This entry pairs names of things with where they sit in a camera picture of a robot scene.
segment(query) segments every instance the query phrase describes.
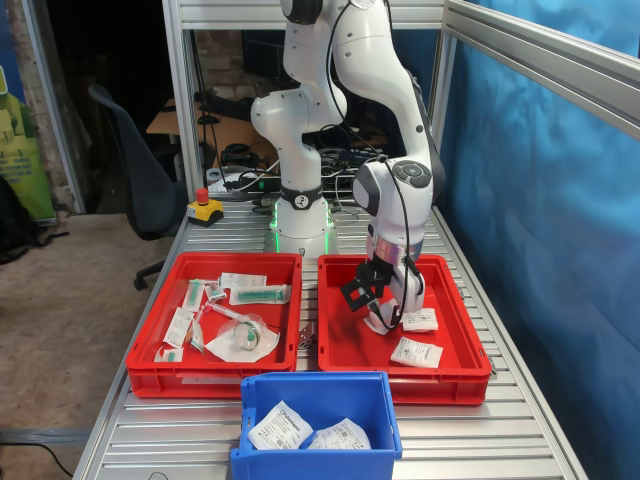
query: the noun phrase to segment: syringe package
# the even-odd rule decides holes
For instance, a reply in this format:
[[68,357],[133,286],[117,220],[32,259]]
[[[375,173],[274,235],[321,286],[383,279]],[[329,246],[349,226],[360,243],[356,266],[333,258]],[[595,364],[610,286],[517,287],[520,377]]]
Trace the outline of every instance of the syringe package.
[[230,305],[249,305],[255,303],[282,305],[289,303],[291,285],[271,285],[267,287],[232,288],[229,295]]

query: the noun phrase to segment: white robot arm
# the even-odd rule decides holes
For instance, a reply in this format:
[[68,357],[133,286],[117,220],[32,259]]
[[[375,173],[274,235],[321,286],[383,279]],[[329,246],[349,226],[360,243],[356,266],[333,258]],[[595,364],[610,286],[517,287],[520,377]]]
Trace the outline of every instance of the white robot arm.
[[[423,303],[424,279],[414,262],[433,200],[433,147],[424,105],[393,48],[383,0],[281,0],[281,6],[288,19],[284,65],[301,86],[257,100],[252,111],[256,129],[280,150],[279,221],[292,225],[280,232],[310,237],[309,229],[319,224],[313,218],[313,212],[317,217],[321,210],[319,155],[302,143],[301,135],[344,120],[345,97],[327,74],[331,46],[343,85],[389,107],[400,126],[406,155],[367,163],[356,173],[355,200],[373,220],[368,227],[368,261],[342,289],[352,310],[368,306],[369,326],[384,334],[397,326],[403,312],[417,311]],[[309,195],[313,189],[319,189],[317,197]],[[301,196],[308,201],[296,205]],[[378,298],[387,285],[395,302],[380,305]]]

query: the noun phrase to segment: concrete floor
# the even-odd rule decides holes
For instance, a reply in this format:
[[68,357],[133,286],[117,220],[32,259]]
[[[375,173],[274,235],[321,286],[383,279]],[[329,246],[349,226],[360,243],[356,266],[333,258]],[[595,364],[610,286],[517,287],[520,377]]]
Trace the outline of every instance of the concrete floor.
[[[172,239],[140,240],[125,215],[72,216],[68,231],[0,267],[0,430],[91,428],[149,289],[135,272],[166,257]],[[74,471],[83,445],[55,446]],[[68,478],[39,448],[0,447],[4,480]]]

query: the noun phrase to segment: green sign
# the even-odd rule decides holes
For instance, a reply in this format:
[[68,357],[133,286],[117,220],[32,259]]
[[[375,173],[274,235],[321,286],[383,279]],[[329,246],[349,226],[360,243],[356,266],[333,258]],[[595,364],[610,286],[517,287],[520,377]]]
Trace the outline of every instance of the green sign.
[[34,220],[46,220],[55,213],[12,38],[5,2],[0,0],[0,175]]

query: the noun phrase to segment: red button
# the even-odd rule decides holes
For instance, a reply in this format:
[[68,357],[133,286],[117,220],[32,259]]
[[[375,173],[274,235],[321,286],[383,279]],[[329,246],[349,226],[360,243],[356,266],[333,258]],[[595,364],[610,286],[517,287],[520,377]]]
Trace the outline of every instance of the red button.
[[206,205],[209,203],[209,191],[206,188],[199,188],[196,190],[196,201],[200,205]]

